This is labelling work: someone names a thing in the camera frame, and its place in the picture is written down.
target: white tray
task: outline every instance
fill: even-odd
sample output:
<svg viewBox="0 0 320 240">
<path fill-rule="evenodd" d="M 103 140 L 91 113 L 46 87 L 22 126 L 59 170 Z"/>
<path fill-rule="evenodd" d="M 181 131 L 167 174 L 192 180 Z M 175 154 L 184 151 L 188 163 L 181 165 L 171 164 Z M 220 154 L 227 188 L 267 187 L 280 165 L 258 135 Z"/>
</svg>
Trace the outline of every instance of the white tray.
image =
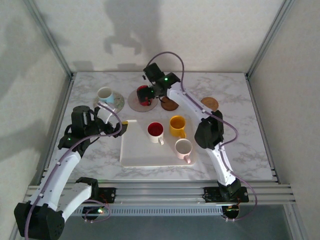
<svg viewBox="0 0 320 240">
<path fill-rule="evenodd" d="M 179 140 L 169 132 L 169 119 L 128 120 L 126 132 L 121 137 L 120 162 L 124 167 L 163 167 L 163 166 L 191 166 L 198 154 L 192 122 L 186 118 L 186 138 L 191 141 L 193 149 L 190 154 L 191 163 L 181 160 L 175 155 L 175 143 Z M 164 145 L 152 143 L 148 139 L 147 127 L 152 122 L 163 125 Z"/>
</svg>

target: black bracket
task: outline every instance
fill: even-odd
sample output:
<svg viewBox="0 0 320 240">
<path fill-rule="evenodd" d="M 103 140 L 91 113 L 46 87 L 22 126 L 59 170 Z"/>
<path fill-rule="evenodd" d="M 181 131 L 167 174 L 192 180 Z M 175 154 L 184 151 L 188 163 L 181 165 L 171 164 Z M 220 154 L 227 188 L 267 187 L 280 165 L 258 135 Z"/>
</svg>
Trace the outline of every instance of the black bracket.
<svg viewBox="0 0 320 240">
<path fill-rule="evenodd" d="M 140 103 L 150 101 L 154 98 L 167 96 L 168 89 L 181 80 L 172 72 L 164 74 L 154 62 L 143 69 L 145 76 L 143 79 L 148 79 L 152 86 L 137 90 L 136 94 Z"/>
<path fill-rule="evenodd" d="M 203 190 L 204 190 L 204 194 L 202 195 L 202 198 L 205 200 L 206 203 L 225 203 L 226 202 L 218 186 L 204 187 Z M 232 198 L 230 198 L 227 202 L 236 203 L 236 204 L 248 203 L 249 197 L 248 197 L 247 188 L 244 186 L 240 187 L 237 193 L 234 194 Z"/>
<path fill-rule="evenodd" d="M 117 123 L 113 128 L 110 122 L 104 123 L 104 121 L 98 118 L 98 112 L 100 107 L 95 107 L 94 111 L 88 106 L 76 106 L 71 114 L 71 124 L 66 127 L 64 136 L 60 139 L 58 149 L 69 149 L 79 140 L 84 137 L 99 135 L 100 133 L 112 134 L 119 130 L 120 123 Z M 127 130 L 128 124 L 122 123 L 121 131 L 113 135 L 114 138 L 122 136 Z M 86 149 L 92 144 L 89 139 L 78 144 L 72 151 L 78 152 L 82 157 L 85 154 Z"/>
<path fill-rule="evenodd" d="M 115 187 L 99 187 L 97 198 L 95 200 L 98 200 L 99 202 L 102 202 L 104 204 L 113 204 L 115 202 L 115 199 L 116 199 L 116 188 Z M 89 209 L 92 209 L 90 211 L 90 214 L 99 214 L 98 210 L 103 209 L 103 208 L 104 208 L 104 206 L 92 209 L 92 207 L 87 206 L 87 207 L 83 208 L 82 214 L 85 215 Z M 98 217 L 98 215 L 97 216 L 88 216 L 87 219 L 88 220 L 95 220 L 97 217 Z"/>
<path fill-rule="evenodd" d="M 217 110 L 211 112 L 214 116 L 223 119 L 222 113 Z M 203 149 L 214 150 L 218 143 L 222 143 L 224 140 L 224 125 L 222 122 L 209 116 L 202 118 L 201 122 L 196 129 L 194 139 L 196 143 Z"/>
<path fill-rule="evenodd" d="M 99 185 L 98 180 L 90 177 L 80 177 L 75 183 L 84 183 L 91 186 L 91 199 L 98 200 Z"/>
<path fill-rule="evenodd" d="M 14 209 L 16 224 L 21 237 L 25 237 L 27 217 L 32 207 L 31 202 L 18 203 Z M 38 240 L 58 240 L 65 227 L 62 211 L 54 211 L 48 204 L 35 206 L 29 224 L 28 236 Z"/>
<path fill-rule="evenodd" d="M 235 219 L 239 215 L 239 205 L 222 206 L 222 213 L 229 219 Z"/>
</svg>

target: yellow cup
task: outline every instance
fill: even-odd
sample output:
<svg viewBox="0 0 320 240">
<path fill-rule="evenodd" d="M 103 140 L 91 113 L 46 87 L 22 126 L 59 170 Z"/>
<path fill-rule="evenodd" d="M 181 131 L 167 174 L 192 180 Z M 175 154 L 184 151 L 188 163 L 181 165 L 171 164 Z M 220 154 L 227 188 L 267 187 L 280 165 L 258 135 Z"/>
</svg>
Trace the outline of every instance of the yellow cup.
<svg viewBox="0 0 320 240">
<path fill-rule="evenodd" d="M 170 133 L 174 137 L 185 139 L 187 134 L 185 132 L 186 120 L 183 116 L 173 116 L 170 119 Z"/>
</svg>

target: mug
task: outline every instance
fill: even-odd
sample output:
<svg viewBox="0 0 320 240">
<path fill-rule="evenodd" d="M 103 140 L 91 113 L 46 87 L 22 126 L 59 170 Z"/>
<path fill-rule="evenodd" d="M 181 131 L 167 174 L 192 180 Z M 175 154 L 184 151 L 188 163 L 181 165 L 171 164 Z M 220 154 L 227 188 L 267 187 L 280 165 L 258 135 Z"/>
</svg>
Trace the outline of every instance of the mug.
<svg viewBox="0 0 320 240">
<path fill-rule="evenodd" d="M 142 86 L 138 87 L 138 88 L 136 89 L 136 92 L 138 93 L 138 91 L 139 91 L 140 89 L 145 89 L 145 88 L 148 88 L 148 85 L 142 85 Z M 150 106 L 151 103 L 152 103 L 152 99 L 150 99 L 149 101 L 146 100 L 146 101 L 139 102 L 139 103 L 140 103 L 140 105 L 142 105 L 142 106 Z"/>
<path fill-rule="evenodd" d="M 97 92 L 98 98 L 100 101 L 105 102 L 107 104 L 114 104 L 115 98 L 114 93 L 112 92 L 110 87 L 101 87 Z"/>
<path fill-rule="evenodd" d="M 188 164 L 191 163 L 190 153 L 192 151 L 192 143 L 185 138 L 181 138 L 175 142 L 175 155 L 178 159 L 185 160 Z"/>
<path fill-rule="evenodd" d="M 152 122 L 149 124 L 148 137 L 150 141 L 154 144 L 159 143 L 163 145 L 164 142 L 164 126 L 160 122 Z"/>
<path fill-rule="evenodd" d="M 186 120 L 183 116 L 173 116 L 170 119 L 170 133 L 174 137 L 185 139 L 187 134 L 185 132 Z"/>
</svg>

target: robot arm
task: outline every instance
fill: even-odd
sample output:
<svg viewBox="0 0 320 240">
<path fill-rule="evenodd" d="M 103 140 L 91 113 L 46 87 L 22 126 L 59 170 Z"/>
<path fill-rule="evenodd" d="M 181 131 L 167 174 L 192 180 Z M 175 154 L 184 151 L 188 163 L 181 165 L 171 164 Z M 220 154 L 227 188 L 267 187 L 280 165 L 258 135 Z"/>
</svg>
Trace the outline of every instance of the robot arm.
<svg viewBox="0 0 320 240">
<path fill-rule="evenodd" d="M 218 110 L 216 112 L 212 112 L 211 109 L 194 98 L 192 94 L 188 93 L 186 90 L 183 91 L 180 79 L 172 72 L 165 75 L 158 68 L 156 63 L 150 64 L 143 71 L 152 86 L 142 88 L 137 92 L 139 101 L 144 102 L 149 101 L 150 99 L 167 96 L 169 99 L 175 101 L 182 108 L 190 112 L 192 122 L 196 125 L 194 139 L 201 148 L 206 150 L 212 159 L 214 168 L 217 172 L 220 193 L 224 200 L 228 202 L 239 192 L 241 183 L 239 179 L 231 174 L 232 167 L 229 163 L 228 156 L 225 148 L 223 146 L 221 147 L 224 140 L 223 123 L 217 121 L 211 116 L 208 116 L 205 112 L 211 112 L 220 119 L 223 117 L 222 113 Z M 203 110 L 201 111 L 194 102 L 200 105 Z"/>
<path fill-rule="evenodd" d="M 167 97 L 173 101 L 175 101 L 179 106 L 181 106 L 183 109 L 188 109 L 190 113 L 190 117 L 192 118 L 193 124 L 195 124 L 195 129 L 198 128 L 197 123 L 201 123 L 202 119 L 206 119 L 208 117 L 207 114 L 205 114 L 203 111 L 200 111 L 199 108 L 189 99 L 185 96 L 184 92 L 181 89 L 180 82 L 174 83 L 170 89 L 166 92 Z M 200 106 L 202 106 L 203 109 L 205 109 L 207 112 L 211 112 L 212 110 L 203 105 L 199 100 L 195 99 L 191 94 L 188 94 L 193 98 L 194 101 L 198 102 Z M 202 132 L 196 133 L 198 136 L 196 136 L 196 141 L 203 141 L 205 136 Z M 227 170 L 225 165 L 222 162 L 222 158 L 220 156 L 219 146 L 216 146 L 213 150 L 210 148 L 206 148 L 206 152 L 209 154 L 210 158 L 212 159 L 214 168 L 217 173 L 217 180 L 219 183 L 221 183 L 224 186 L 231 185 L 236 178 L 230 174 L 230 170 L 232 171 L 232 167 L 229 163 L 227 154 L 224 155 L 224 160 L 226 164 L 228 165 L 230 170 Z"/>
<path fill-rule="evenodd" d="M 114 111 L 107 104 L 99 103 Z M 66 128 L 64 136 L 60 139 L 59 150 L 55 159 L 50 163 L 45 178 L 29 201 L 18 203 L 14 209 L 14 216 L 22 237 L 25 236 L 25 227 L 30 211 L 32 214 L 28 223 L 28 237 L 38 240 L 57 240 L 62 234 L 65 222 L 77 207 L 87 199 L 98 199 L 98 181 L 87 177 L 79 178 L 74 187 L 67 191 L 66 195 L 61 196 L 71 172 L 91 144 L 90 139 L 77 145 L 73 151 L 65 156 L 62 162 L 59 160 L 71 146 L 85 137 L 99 135 L 102 132 L 112 134 L 119 131 L 119 123 L 113 128 L 108 122 L 111 113 L 106 116 L 104 123 L 98 117 L 99 109 L 96 108 L 92 111 L 88 106 L 77 106 L 73 109 L 72 124 Z M 113 136 L 115 138 L 121 136 L 126 130 L 127 125 L 123 124 L 122 130 Z"/>
</svg>

